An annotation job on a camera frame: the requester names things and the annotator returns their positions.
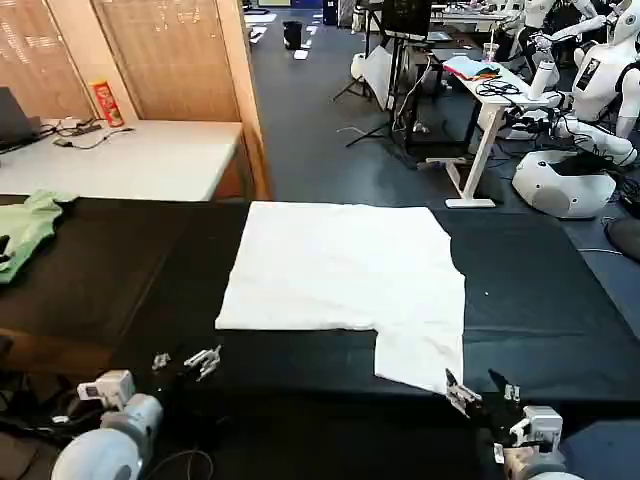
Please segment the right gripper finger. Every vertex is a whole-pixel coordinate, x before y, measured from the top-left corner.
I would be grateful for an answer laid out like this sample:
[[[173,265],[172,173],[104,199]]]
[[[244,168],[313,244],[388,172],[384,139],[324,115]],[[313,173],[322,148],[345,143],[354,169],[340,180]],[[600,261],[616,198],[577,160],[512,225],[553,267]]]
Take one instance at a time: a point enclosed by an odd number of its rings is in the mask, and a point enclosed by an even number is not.
[[[449,369],[445,370],[445,375],[445,397],[456,410],[460,413],[471,413],[482,407],[482,397],[479,394],[459,383]]]
[[[503,394],[506,401],[513,401],[516,403],[520,402],[521,395],[519,385],[511,383],[505,376],[493,369],[489,369],[488,373],[498,391]]]

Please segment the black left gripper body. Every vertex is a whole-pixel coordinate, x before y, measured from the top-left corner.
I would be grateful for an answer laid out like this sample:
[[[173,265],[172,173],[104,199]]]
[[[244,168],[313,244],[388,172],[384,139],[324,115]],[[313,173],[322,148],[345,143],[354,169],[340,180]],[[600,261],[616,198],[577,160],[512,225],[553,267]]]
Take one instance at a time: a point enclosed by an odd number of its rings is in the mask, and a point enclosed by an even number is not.
[[[194,384],[199,377],[195,368],[168,367],[156,371],[139,371],[134,375],[138,393],[153,396],[160,403],[166,403],[181,394],[187,385]]]

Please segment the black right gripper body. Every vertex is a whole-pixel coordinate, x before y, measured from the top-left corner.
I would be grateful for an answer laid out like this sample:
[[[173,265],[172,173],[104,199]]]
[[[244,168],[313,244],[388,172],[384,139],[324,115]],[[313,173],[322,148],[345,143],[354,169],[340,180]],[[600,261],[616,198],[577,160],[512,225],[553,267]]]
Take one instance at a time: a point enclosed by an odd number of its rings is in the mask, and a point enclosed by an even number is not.
[[[507,400],[501,393],[487,393],[481,400],[466,406],[466,414],[474,426],[487,429],[495,443],[515,446],[517,435],[510,429],[524,418],[519,402]]]

